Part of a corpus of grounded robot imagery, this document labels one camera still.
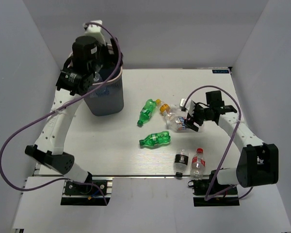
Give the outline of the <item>blue orange label bottle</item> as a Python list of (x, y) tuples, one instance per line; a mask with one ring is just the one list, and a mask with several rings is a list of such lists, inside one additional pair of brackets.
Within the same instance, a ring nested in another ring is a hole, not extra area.
[(175, 132), (186, 132), (191, 130), (188, 126), (184, 124), (186, 117), (170, 115), (165, 117), (166, 120), (166, 128), (169, 130), (173, 130)]

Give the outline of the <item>clear unlabelled plastic bottle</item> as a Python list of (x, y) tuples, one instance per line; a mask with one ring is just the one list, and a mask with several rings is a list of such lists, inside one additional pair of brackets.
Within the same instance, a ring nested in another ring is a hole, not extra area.
[(181, 106), (179, 104), (170, 105), (171, 111), (178, 116), (186, 116), (187, 111), (182, 111)]

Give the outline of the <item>blue label water bottle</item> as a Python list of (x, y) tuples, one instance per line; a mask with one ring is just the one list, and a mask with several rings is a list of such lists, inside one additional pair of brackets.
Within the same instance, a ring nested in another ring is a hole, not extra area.
[(109, 77), (109, 75), (112, 73), (112, 71), (113, 71), (112, 67), (109, 67), (109, 68), (103, 67), (103, 68), (101, 68), (99, 71), (97, 71), (95, 73), (93, 82), (94, 83), (100, 83), (100, 82), (105, 81)]

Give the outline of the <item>green Sprite bottle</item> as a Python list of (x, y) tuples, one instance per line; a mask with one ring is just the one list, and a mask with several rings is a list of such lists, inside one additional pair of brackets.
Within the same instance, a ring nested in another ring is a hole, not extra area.
[(160, 133), (151, 133), (144, 139), (139, 140), (141, 147), (154, 148), (157, 146), (167, 145), (171, 142), (171, 136), (168, 131)]
[(148, 99), (146, 101), (145, 105), (140, 111), (139, 119), (137, 121), (138, 127), (142, 127), (145, 123), (149, 122), (156, 109), (156, 106), (157, 104), (153, 99)]

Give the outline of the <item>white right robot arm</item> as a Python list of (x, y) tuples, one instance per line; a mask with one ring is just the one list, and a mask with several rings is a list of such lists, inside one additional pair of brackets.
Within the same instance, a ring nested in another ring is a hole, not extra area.
[(279, 177), (279, 151), (275, 144), (267, 144), (258, 138), (241, 120), (240, 111), (226, 105), (220, 90), (206, 93), (206, 105), (191, 99), (180, 101), (187, 112), (185, 125), (198, 131), (206, 121), (213, 121), (223, 129), (237, 146), (240, 157), (236, 167), (214, 172), (209, 181), (210, 190), (222, 193), (227, 186), (244, 188), (276, 184)]

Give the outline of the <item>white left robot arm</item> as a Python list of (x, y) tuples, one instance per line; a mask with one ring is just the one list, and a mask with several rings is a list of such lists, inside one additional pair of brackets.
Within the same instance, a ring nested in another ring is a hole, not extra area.
[(93, 188), (92, 175), (75, 162), (73, 155), (64, 151), (65, 139), (80, 101), (111, 79), (108, 77), (95, 85), (95, 75), (101, 68), (118, 70), (121, 65), (122, 53), (116, 38), (111, 38), (110, 45), (93, 36), (76, 38), (72, 54), (56, 83), (53, 109), (38, 139), (25, 148), (26, 155), (76, 182), (76, 188), (83, 194)]

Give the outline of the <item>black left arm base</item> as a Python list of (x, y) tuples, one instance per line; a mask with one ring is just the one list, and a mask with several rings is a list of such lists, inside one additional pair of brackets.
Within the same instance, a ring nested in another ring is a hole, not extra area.
[(112, 193), (112, 178), (93, 178), (95, 185), (80, 185), (72, 181), (64, 183), (62, 206), (106, 206)]

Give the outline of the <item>grey mesh waste bin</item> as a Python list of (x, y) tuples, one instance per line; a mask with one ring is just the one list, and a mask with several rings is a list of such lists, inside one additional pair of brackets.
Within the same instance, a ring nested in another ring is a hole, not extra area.
[(65, 103), (79, 104), (81, 99), (95, 116), (106, 116), (120, 112), (124, 107), (122, 65), (116, 65), (109, 77), (100, 83), (94, 83), (98, 66), (100, 47), (72, 49), (69, 57), (72, 65), (64, 68)]

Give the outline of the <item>orange label clear bottle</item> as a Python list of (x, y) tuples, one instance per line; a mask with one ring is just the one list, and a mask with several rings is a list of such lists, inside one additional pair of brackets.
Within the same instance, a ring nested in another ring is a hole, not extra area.
[(172, 120), (176, 117), (176, 114), (172, 111), (171, 107), (164, 101), (157, 99), (156, 105), (159, 109), (160, 114), (164, 117), (166, 121)]

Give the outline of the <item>black label water bottle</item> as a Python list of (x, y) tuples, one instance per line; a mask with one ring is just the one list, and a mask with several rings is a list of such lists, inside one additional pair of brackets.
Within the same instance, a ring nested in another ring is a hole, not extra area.
[(182, 178), (183, 173), (187, 169), (188, 161), (188, 151), (186, 149), (178, 149), (174, 159), (174, 171), (176, 178)]

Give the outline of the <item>red cap clear bottle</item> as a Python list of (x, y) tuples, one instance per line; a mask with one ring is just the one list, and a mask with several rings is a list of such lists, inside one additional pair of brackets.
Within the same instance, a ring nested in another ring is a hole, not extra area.
[(202, 148), (196, 149), (196, 154), (192, 158), (190, 176), (194, 180), (201, 180), (205, 170), (204, 151)]

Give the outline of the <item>blue table corner label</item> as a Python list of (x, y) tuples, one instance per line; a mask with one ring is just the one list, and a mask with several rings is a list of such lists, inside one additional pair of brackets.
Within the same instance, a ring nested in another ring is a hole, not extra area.
[(213, 74), (229, 74), (228, 69), (213, 69)]

